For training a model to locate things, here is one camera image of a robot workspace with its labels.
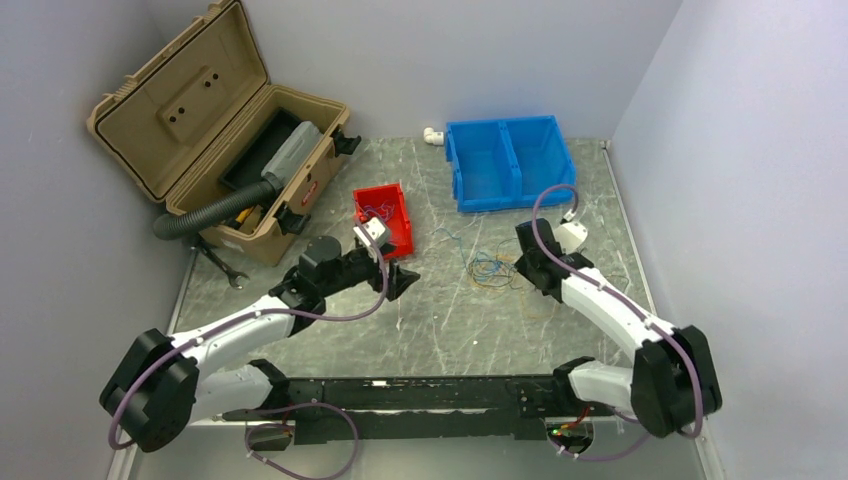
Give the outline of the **white pipe elbow fitting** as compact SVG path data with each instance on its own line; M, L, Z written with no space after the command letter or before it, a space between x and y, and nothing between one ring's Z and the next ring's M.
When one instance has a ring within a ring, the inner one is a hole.
M422 132L423 140L433 146L443 146L445 144L445 133L437 131L432 127L426 127Z

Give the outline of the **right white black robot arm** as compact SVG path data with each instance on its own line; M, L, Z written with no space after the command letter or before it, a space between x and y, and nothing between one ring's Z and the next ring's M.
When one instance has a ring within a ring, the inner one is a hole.
M590 320L631 363L619 367L584 356L557 367L550 391L557 411L574 415L603 404L664 438L702 425L721 409L710 345L700 329L679 328L633 302L585 256L566 251L547 220L520 223L515 232L517 272L542 295Z

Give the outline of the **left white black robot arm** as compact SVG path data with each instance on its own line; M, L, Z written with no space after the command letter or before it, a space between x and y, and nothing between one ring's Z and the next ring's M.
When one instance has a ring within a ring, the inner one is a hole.
M332 321L326 300L339 292L367 284L378 304L398 299L420 275L385 258L389 249L360 241L343 253L336 238L319 237L248 307L196 330L168 336L150 329L137 336L99 397L111 416L109 446L156 451L186 426L235 410L279 417L291 403L282 371L264 359L235 370L225 365L316 321Z

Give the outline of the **red plastic bin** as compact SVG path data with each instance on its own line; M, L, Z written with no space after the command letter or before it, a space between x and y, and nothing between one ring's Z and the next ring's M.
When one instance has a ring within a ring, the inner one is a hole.
M414 252L410 215L399 183L355 189L353 199L357 217L363 224L380 217L390 230L389 243L395 249L387 259L400 259Z

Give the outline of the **blue divided plastic bin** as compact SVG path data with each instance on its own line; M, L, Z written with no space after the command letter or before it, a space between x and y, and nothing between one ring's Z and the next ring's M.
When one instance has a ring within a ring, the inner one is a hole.
M460 213L531 208L547 188L577 185L553 115L449 122L445 155Z

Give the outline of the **black metal wrench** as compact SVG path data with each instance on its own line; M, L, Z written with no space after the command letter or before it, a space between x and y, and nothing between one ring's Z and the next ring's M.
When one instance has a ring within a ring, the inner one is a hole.
M218 268L226 276L228 284L232 289L242 290L244 288L243 282L250 279L247 274L232 268L228 263L226 263L217 253L213 251L213 248L204 240L196 241L192 245L192 248L198 253L205 256L216 268Z

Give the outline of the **grey canister in toolbox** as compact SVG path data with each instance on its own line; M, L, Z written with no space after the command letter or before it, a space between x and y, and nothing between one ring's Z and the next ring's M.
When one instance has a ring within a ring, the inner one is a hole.
M322 137L311 121L301 122L263 167L261 178L281 193Z

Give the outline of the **tan open toolbox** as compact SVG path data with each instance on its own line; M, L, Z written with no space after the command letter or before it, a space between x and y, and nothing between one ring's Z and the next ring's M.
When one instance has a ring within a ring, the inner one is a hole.
M152 201L181 215L230 192L223 177L287 112L321 137L287 186L237 229L203 232L213 245L276 265L295 239L289 218L310 210L358 145L342 102L271 82L244 5L212 3L92 110L87 128Z

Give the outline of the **black aluminium base frame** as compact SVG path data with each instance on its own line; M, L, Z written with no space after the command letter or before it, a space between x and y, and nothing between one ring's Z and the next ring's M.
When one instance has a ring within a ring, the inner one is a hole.
M589 435L620 414L565 396L552 375L290 378L287 393L255 410L230 408L226 421L286 420L297 445L335 440L511 437L543 440L566 425Z

